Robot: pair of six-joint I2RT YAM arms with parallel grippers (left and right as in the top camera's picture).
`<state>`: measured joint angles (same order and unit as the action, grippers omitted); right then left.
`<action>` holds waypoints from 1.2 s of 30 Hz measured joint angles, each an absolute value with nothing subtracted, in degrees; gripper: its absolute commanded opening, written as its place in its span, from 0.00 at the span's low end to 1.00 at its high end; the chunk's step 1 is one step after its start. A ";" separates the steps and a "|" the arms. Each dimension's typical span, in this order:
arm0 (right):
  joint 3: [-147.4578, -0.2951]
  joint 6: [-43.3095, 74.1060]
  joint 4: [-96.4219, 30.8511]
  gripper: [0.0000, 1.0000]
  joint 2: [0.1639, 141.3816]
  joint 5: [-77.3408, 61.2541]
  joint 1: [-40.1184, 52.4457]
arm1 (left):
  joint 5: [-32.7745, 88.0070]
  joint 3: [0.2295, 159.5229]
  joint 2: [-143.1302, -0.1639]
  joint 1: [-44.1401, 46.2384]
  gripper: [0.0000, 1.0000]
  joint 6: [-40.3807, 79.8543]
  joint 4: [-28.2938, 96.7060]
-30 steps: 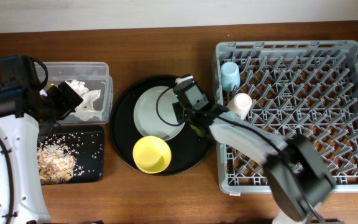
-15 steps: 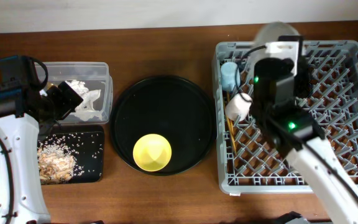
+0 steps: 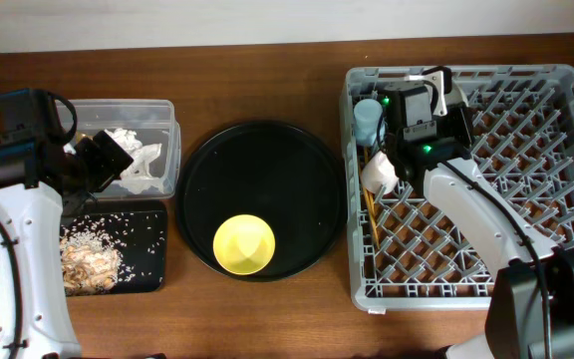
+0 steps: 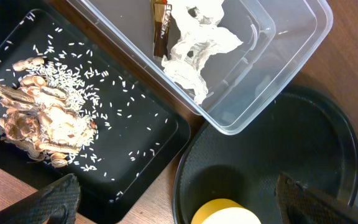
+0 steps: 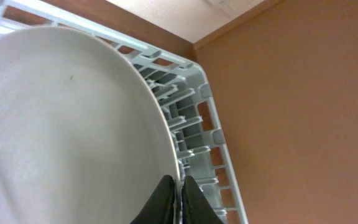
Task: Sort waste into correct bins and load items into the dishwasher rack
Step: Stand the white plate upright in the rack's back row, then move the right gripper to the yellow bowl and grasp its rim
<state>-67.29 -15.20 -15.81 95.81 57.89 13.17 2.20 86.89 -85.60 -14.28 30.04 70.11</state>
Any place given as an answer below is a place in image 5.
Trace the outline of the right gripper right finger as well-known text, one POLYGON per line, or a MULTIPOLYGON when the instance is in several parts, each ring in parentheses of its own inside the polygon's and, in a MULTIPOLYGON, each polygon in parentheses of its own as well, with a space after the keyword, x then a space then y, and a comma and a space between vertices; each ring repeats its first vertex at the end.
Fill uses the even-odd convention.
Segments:
POLYGON ((183 224, 223 224, 192 176, 186 176, 181 190, 183 224))

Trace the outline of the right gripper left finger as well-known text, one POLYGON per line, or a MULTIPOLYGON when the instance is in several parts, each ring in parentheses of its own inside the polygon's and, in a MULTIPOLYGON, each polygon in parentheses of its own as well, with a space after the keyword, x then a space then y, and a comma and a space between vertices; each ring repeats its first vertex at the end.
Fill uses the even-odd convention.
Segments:
POLYGON ((163 176, 131 224, 173 224, 175 189, 173 177, 163 176))

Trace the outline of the grey round plate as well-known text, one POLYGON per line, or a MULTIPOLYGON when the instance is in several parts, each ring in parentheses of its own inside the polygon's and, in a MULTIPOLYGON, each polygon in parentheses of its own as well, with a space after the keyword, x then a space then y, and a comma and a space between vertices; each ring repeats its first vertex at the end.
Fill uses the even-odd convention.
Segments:
POLYGON ((128 59, 68 28, 0 38, 0 223, 129 223, 165 175, 173 141, 128 59))

